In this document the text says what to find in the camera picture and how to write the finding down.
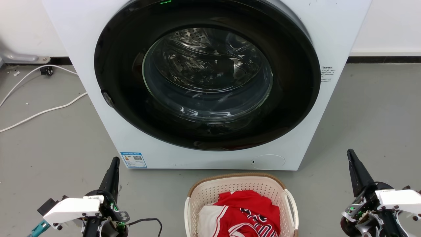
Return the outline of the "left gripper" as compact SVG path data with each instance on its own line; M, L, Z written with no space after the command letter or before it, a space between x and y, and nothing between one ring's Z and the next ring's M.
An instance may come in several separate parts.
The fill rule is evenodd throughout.
M120 158L113 157L111 164L99 186L85 195L85 198L103 197L99 210L93 216L82 218L83 237L128 237L130 216L117 203L120 178Z

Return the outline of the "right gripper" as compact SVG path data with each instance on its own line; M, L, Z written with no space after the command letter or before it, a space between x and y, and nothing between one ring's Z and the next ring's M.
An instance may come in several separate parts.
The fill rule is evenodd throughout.
M346 152L355 200L342 213L341 228L349 237L403 237L398 222L401 211L375 210L379 204L375 191L392 189L382 182L374 182L353 149Z

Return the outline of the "cream plastic laundry basket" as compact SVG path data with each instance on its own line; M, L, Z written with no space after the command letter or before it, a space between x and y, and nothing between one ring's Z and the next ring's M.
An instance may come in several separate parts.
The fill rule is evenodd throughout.
M253 190L269 198L280 209L280 237L299 237L299 212L293 195L272 174L244 172L222 174L196 182L188 192L184 207L187 237L198 237L199 211L218 201L225 192Z

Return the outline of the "blue energy label sticker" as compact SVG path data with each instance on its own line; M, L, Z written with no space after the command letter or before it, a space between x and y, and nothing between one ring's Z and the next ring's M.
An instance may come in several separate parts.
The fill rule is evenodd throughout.
M140 152L120 152L122 160L129 169L146 169L147 165Z

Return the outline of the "white front-load washing machine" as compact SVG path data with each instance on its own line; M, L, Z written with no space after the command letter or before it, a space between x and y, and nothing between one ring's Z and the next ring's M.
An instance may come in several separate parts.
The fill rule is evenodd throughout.
M309 114L290 132L274 141L242 150L195 150L160 141L126 121L104 99L95 69L96 44L104 27L131 0L42 0L113 144L120 152L140 152L149 169L257 170L251 160L260 155L282 156L282 171L298 170L332 96L372 0L268 0L283 3L310 36L320 67L336 70L321 82Z

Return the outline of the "teal connector piece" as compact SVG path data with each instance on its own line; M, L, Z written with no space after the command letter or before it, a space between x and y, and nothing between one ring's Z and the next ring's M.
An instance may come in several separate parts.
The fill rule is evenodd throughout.
M39 237L42 233L44 233L46 230L48 230L51 227L51 225L45 221L42 220L38 223L30 232L30 234L27 237Z

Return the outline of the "round white filter cover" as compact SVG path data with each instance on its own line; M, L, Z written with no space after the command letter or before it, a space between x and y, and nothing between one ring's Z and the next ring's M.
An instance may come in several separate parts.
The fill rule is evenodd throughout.
M251 160L251 166L258 170L265 171L281 171L285 164L282 156L267 154L260 155Z

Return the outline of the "round black washer door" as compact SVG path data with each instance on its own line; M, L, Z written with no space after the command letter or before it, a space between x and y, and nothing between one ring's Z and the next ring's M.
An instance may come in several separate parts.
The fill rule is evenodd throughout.
M310 36L268 0L131 0L104 27L94 69L126 121L195 150L242 150L281 138L321 84Z

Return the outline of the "white garment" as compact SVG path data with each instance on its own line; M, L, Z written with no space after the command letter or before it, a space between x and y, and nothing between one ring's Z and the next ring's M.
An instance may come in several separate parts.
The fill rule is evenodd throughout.
M229 237L228 225L224 219L227 210L227 206L204 206L199 211L198 237Z

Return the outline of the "small text warning sticker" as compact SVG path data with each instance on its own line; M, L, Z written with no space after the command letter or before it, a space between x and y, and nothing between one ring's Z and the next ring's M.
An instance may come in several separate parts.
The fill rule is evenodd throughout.
M330 82L335 75L335 68L333 66L321 67L321 82Z

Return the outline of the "red jersey garment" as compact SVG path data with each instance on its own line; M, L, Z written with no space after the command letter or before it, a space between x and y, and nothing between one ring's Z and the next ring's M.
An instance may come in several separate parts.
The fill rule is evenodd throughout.
M253 190L225 192L212 207L220 211L210 237L279 237L280 209Z

